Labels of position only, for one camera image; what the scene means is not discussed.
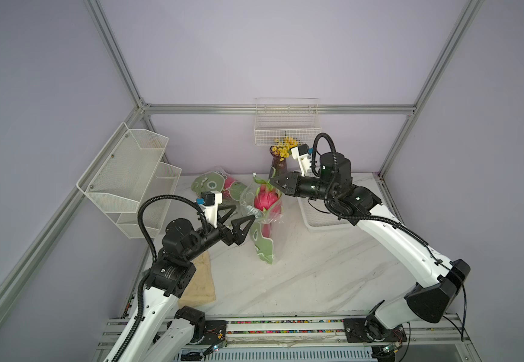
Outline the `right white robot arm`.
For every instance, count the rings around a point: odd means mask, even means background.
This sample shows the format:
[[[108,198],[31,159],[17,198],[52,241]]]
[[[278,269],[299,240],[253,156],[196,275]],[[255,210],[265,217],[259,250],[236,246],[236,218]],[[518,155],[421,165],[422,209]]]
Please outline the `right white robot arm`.
[[[359,227],[383,245],[411,273],[413,288],[378,303],[367,315],[363,333],[380,342],[403,324],[421,319],[439,323],[458,295],[465,297],[471,268],[462,259],[451,260],[401,223],[374,192],[354,183],[351,161],[338,152],[333,139],[318,134],[312,146],[291,149],[298,171],[270,178],[283,195],[321,201],[339,220]]]

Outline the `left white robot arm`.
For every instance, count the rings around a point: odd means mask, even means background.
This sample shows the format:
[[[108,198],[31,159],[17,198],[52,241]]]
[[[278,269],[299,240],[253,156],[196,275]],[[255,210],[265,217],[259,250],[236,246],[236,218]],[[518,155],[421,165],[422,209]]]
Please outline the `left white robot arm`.
[[[201,226],[195,229],[185,218],[173,220],[165,228],[162,249],[156,250],[144,223],[144,213],[149,206],[162,200],[190,206],[197,213]],[[204,192],[195,201],[177,195],[158,195],[139,207],[138,225],[150,246],[152,264],[137,286],[135,314],[107,355],[108,361],[172,361],[188,344],[203,339],[206,317],[189,306],[175,313],[162,336],[158,331],[196,274],[194,259],[218,242],[231,246],[245,241],[256,218],[253,215],[240,217],[227,226],[226,221],[235,209],[233,205],[222,205],[219,192]]]

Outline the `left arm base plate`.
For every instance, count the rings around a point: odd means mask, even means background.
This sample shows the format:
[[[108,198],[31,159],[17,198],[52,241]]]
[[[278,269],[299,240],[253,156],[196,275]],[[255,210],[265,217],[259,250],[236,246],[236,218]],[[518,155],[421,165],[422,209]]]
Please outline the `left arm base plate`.
[[[189,345],[212,345],[221,341],[227,334],[227,322],[207,320],[204,324],[190,324],[192,339]]]

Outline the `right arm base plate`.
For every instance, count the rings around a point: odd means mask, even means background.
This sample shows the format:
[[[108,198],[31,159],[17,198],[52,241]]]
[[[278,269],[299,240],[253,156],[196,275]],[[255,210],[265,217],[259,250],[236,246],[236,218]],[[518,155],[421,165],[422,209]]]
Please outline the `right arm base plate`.
[[[348,342],[399,342],[407,341],[405,330],[397,326],[388,330],[377,321],[367,318],[345,318],[343,319],[343,330]]]

